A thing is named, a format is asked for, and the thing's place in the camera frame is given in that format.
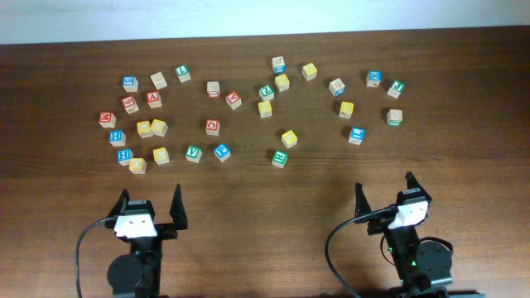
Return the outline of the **yellow S block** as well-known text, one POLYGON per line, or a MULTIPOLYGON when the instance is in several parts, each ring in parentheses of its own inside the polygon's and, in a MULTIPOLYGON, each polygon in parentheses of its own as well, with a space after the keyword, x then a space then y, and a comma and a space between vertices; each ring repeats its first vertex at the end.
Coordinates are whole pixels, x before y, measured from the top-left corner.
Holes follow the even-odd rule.
POLYGON ((258 111, 261 118, 268 118, 272 116, 272 105, 269 101, 262 101, 258 103, 258 111))
POLYGON ((279 92, 286 91, 290 88, 290 80, 286 74, 276 76, 274 81, 279 92))

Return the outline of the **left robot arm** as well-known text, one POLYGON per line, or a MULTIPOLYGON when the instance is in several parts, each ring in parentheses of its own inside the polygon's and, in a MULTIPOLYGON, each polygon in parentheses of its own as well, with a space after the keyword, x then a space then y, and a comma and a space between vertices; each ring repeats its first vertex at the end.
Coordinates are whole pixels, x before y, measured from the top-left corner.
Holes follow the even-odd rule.
POLYGON ((162 243, 178 238, 188 229, 181 187, 175 189, 170 223, 155 223, 155 210, 149 200, 131 200, 127 190, 111 208, 105 227, 130 245, 130 251, 114 259, 107 271, 113 297, 158 297, 161 284, 162 243))

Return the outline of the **green letter R block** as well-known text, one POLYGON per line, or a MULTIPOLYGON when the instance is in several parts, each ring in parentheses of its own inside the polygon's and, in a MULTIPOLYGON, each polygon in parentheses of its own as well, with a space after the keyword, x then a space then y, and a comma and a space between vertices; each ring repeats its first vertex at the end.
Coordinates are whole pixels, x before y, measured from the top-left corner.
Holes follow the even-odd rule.
POLYGON ((275 151, 272 157, 272 164, 283 168, 287 163, 288 155, 284 151, 275 151))

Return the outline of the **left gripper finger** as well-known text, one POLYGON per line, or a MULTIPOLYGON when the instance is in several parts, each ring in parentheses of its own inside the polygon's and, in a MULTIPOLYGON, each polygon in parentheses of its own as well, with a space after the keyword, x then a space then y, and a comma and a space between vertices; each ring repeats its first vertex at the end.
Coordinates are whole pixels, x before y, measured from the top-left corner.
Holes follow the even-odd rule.
POLYGON ((186 216, 186 210, 182 201, 181 186, 177 185, 173 199, 171 202, 171 207, 169 210, 169 215, 173 220, 173 224, 176 230, 185 230, 188 229, 188 219, 186 216))
POLYGON ((116 204, 109 211, 107 218, 116 219, 121 213, 125 211, 130 200, 128 190, 123 189, 121 195, 118 198, 116 204))

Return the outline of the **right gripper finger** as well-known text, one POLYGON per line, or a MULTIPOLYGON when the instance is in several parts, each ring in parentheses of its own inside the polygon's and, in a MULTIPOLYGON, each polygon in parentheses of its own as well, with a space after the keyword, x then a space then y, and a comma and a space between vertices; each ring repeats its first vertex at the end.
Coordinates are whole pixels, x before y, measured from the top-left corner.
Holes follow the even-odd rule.
POLYGON ((405 179, 407 181, 407 190, 420 190, 422 188, 411 171, 406 173, 405 179))
POLYGON ((356 218, 366 219, 372 213, 371 207, 363 191, 363 185, 357 182, 355 184, 355 213, 356 218))

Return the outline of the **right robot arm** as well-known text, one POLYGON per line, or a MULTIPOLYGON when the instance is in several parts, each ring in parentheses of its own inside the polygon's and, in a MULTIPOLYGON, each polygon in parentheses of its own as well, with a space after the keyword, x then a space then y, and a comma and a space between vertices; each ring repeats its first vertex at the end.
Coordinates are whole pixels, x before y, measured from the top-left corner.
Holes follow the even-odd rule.
POLYGON ((432 198, 413 173, 405 176, 407 188, 394 204, 371 210, 360 183, 355 185, 355 215, 368 225, 368 235, 382 234, 388 244, 401 285, 392 297, 447 297, 452 283, 452 244, 439 238, 419 238, 416 226, 427 218, 432 198))

